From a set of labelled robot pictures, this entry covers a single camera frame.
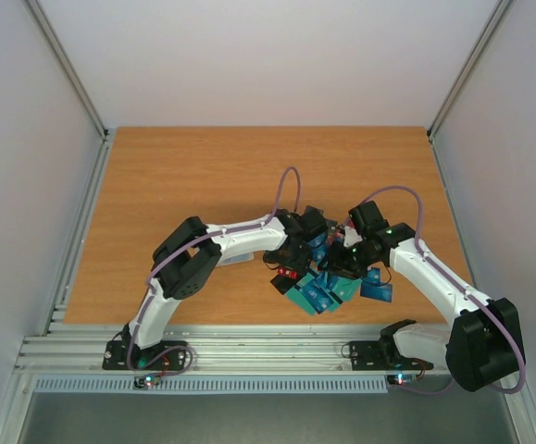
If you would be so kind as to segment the beige card holder wallet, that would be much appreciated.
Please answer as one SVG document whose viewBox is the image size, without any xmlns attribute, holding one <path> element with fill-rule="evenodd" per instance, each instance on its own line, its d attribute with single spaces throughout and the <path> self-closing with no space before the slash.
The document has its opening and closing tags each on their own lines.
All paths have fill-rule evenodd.
<svg viewBox="0 0 536 444">
<path fill-rule="evenodd" d="M 217 266 L 226 266 L 226 265 L 236 265 L 239 263 L 246 263 L 249 261 L 252 261 L 255 258 L 255 255 L 253 253 L 240 253 L 240 254 L 226 254 L 224 253 L 218 263 Z"/>
</svg>

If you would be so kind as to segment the teal VIP card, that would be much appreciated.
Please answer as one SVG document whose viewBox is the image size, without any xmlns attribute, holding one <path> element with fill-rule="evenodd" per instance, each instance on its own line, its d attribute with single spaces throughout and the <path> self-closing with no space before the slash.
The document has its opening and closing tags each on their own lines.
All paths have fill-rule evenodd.
<svg viewBox="0 0 536 444">
<path fill-rule="evenodd" d="M 334 283 L 331 287 L 331 292 L 341 301 L 350 301 L 355 293 L 361 287 L 360 279 L 350 279 L 346 277 L 334 277 Z"/>
</svg>

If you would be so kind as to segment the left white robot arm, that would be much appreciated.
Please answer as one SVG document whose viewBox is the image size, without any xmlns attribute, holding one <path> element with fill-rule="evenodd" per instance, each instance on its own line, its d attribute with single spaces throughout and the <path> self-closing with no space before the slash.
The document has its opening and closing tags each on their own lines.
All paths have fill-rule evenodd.
<svg viewBox="0 0 536 444">
<path fill-rule="evenodd" d="M 128 367 L 146 368 L 156 361 L 157 346 L 176 308 L 202 289 L 216 267 L 262 252 L 270 265 L 301 277 L 312 262 L 310 242 L 327 231 L 326 219 L 317 209 L 301 215 L 279 209 L 230 225 L 207 225 L 197 216 L 185 219 L 153 253 L 143 301 L 124 328 Z"/>
</svg>

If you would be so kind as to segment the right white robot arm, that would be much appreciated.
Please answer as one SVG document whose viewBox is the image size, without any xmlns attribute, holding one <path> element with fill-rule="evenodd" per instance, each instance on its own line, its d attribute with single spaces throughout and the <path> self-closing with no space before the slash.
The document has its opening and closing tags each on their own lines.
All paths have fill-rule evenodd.
<svg viewBox="0 0 536 444">
<path fill-rule="evenodd" d="M 331 244 L 320 268 L 362 279 L 371 265 L 382 263 L 406 278 L 447 324 L 438 329 L 406 319 L 384 328 L 379 338 L 382 361 L 394 367 L 409 359 L 442 365 L 469 392 L 517 374 L 508 393 L 519 392 L 527 368 L 517 307 L 467 284 L 427 247 L 417 229 L 389 224 L 375 202 L 352 208 L 349 218 L 343 239 Z"/>
</svg>

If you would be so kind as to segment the red VIP card left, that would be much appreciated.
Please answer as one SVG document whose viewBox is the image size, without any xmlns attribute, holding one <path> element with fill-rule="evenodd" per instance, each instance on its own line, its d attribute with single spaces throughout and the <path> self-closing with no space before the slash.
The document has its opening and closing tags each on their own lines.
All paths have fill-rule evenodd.
<svg viewBox="0 0 536 444">
<path fill-rule="evenodd" d="M 278 274 L 285 278 L 298 279 L 298 273 L 285 266 L 278 268 Z"/>
</svg>

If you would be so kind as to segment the blue card centre top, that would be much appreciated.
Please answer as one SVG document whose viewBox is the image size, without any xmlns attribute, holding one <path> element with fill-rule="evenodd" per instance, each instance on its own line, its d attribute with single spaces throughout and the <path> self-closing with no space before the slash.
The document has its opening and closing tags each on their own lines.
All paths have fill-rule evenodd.
<svg viewBox="0 0 536 444">
<path fill-rule="evenodd" d="M 312 251 L 312 260 L 316 263 L 320 262 L 326 255 L 328 250 L 328 234 L 321 233 L 309 242 Z"/>
</svg>

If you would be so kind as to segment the blue card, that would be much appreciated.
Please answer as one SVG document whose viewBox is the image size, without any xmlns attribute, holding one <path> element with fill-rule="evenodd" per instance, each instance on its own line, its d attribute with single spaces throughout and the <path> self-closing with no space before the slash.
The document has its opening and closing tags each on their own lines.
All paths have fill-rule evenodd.
<svg viewBox="0 0 536 444">
<path fill-rule="evenodd" d="M 328 234 L 321 233 L 309 242 L 312 251 L 312 260 L 316 263 L 320 262 L 326 255 L 328 250 Z"/>
<path fill-rule="evenodd" d="M 391 303 L 393 301 L 393 285 L 391 283 L 371 283 L 363 281 L 360 287 L 360 296 L 379 302 Z"/>
</svg>

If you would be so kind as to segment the black card under red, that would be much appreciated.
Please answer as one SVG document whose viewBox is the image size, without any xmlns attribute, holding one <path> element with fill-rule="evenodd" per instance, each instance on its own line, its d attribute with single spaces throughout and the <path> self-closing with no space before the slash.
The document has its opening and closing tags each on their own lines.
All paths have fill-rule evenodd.
<svg viewBox="0 0 536 444">
<path fill-rule="evenodd" d="M 295 280 L 284 275 L 277 275 L 270 283 L 280 294 L 284 295 L 295 285 Z"/>
</svg>

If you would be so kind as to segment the blue card right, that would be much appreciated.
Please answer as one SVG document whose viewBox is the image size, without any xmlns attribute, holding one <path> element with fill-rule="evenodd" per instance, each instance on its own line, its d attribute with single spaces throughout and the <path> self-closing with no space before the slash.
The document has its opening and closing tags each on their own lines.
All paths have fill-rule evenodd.
<svg viewBox="0 0 536 444">
<path fill-rule="evenodd" d="M 371 283 L 363 281 L 360 287 L 360 296 L 379 302 L 391 303 L 393 301 L 393 285 L 391 283 Z"/>
</svg>

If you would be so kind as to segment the right small circuit board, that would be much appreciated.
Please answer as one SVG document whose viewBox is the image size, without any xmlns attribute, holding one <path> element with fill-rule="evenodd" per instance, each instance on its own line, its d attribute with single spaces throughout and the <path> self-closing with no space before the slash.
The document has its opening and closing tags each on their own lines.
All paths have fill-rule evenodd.
<svg viewBox="0 0 536 444">
<path fill-rule="evenodd" d="M 418 382 L 419 376 L 416 374 L 397 373 L 386 376 L 390 386 L 405 386 Z"/>
</svg>

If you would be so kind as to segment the small circuit board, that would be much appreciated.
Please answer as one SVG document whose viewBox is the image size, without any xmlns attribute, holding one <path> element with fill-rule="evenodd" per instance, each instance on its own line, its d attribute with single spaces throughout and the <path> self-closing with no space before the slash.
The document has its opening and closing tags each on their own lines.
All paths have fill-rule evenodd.
<svg viewBox="0 0 536 444">
<path fill-rule="evenodd" d="M 161 375 L 144 375 L 144 376 L 136 376 L 133 379 L 133 387 L 135 389 L 151 389 L 153 387 L 157 387 L 160 382 L 162 381 Z"/>
<path fill-rule="evenodd" d="M 418 382 L 419 376 L 416 374 L 397 373 L 386 376 L 390 386 L 405 386 Z"/>
</svg>

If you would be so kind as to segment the left small circuit board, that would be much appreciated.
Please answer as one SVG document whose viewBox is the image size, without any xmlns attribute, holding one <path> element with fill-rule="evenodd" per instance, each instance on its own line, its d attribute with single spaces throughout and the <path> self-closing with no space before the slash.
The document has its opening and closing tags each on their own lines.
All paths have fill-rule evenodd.
<svg viewBox="0 0 536 444">
<path fill-rule="evenodd" d="M 133 379 L 133 387 L 135 389 L 151 389 L 153 387 L 157 387 L 160 382 L 162 381 L 161 375 L 144 375 L 144 376 L 136 376 Z"/>
</svg>

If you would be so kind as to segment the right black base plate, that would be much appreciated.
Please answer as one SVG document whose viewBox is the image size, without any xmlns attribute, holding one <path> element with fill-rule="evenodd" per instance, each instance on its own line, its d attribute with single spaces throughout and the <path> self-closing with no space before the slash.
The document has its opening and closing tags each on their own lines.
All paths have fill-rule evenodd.
<svg viewBox="0 0 536 444">
<path fill-rule="evenodd" d="M 349 360 L 354 371 L 417 371 L 432 370 L 434 364 L 406 358 L 378 340 L 358 340 L 347 343 Z"/>
</svg>

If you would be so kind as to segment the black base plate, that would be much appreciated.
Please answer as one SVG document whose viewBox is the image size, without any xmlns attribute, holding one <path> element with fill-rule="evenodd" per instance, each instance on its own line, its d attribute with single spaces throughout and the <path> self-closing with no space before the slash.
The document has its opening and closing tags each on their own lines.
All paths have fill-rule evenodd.
<svg viewBox="0 0 536 444">
<path fill-rule="evenodd" d="M 110 340 L 106 344 L 102 368 L 107 371 L 130 370 L 135 371 L 180 371 L 187 363 L 188 343 L 185 341 L 161 340 L 157 345 L 141 351 L 133 345 L 131 355 L 128 355 L 130 341 Z"/>
<path fill-rule="evenodd" d="M 434 364 L 406 358 L 378 340 L 358 340 L 347 343 L 349 360 L 354 371 L 417 371 L 432 370 Z"/>
</svg>

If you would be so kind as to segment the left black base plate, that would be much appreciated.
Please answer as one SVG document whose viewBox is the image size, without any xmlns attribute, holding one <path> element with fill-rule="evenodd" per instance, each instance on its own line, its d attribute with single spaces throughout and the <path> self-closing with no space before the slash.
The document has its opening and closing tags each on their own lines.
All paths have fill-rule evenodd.
<svg viewBox="0 0 536 444">
<path fill-rule="evenodd" d="M 130 370 L 135 371 L 180 371 L 187 363 L 188 343 L 185 341 L 161 340 L 157 345 L 141 351 L 133 345 L 131 355 L 128 355 L 130 341 L 110 340 L 106 344 L 102 368 L 107 371 Z"/>
</svg>

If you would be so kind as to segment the right aluminium frame post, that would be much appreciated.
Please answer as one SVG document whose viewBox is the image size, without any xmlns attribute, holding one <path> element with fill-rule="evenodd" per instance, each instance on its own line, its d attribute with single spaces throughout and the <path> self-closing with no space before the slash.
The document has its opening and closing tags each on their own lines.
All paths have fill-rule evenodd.
<svg viewBox="0 0 536 444">
<path fill-rule="evenodd" d="M 514 3 L 514 0 L 499 0 L 495 3 L 448 93 L 445 95 L 438 112 L 427 129 L 427 136 L 430 143 L 434 142 L 436 135 L 454 108 L 457 99 L 465 90 L 467 83 L 491 45 L 493 38 L 502 26 Z"/>
</svg>

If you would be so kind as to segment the aluminium frame post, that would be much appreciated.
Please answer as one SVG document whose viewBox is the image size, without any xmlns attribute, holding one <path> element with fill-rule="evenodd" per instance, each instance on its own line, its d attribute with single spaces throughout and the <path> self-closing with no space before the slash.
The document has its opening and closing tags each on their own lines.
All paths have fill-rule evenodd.
<svg viewBox="0 0 536 444">
<path fill-rule="evenodd" d="M 74 68 L 61 40 L 57 35 L 56 30 L 54 29 L 51 20 L 49 17 L 47 17 L 44 7 L 38 0 L 23 0 L 22 3 L 25 7 L 27 7 L 37 28 L 50 48 L 56 62 L 69 81 L 72 90 L 76 93 L 79 101 L 81 102 L 81 106 L 93 124 L 95 132 L 98 134 L 100 140 L 104 141 L 108 135 L 108 129 L 96 110 L 89 93 L 87 93 L 80 76 Z"/>
<path fill-rule="evenodd" d="M 445 95 L 438 112 L 427 129 L 427 136 L 430 143 L 434 142 L 436 135 L 454 108 L 457 99 L 465 90 L 467 83 L 491 45 L 493 38 L 502 26 L 514 3 L 514 0 L 499 0 L 495 3 L 448 93 Z"/>
</svg>

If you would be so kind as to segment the left aluminium frame post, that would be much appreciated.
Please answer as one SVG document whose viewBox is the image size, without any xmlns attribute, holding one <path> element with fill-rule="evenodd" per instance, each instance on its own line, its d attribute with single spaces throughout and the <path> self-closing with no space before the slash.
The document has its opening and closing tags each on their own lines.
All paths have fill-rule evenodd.
<svg viewBox="0 0 536 444">
<path fill-rule="evenodd" d="M 51 20 L 49 17 L 47 17 L 44 7 L 38 0 L 23 0 L 22 3 L 25 7 L 27 7 L 37 28 L 50 48 L 56 62 L 69 81 L 72 90 L 76 93 L 79 101 L 81 102 L 81 106 L 93 124 L 95 132 L 98 134 L 100 140 L 104 141 L 108 135 L 108 129 L 96 110 L 89 93 L 87 93 L 80 76 L 74 68 L 61 40 L 57 35 L 56 30 L 54 29 Z"/>
</svg>

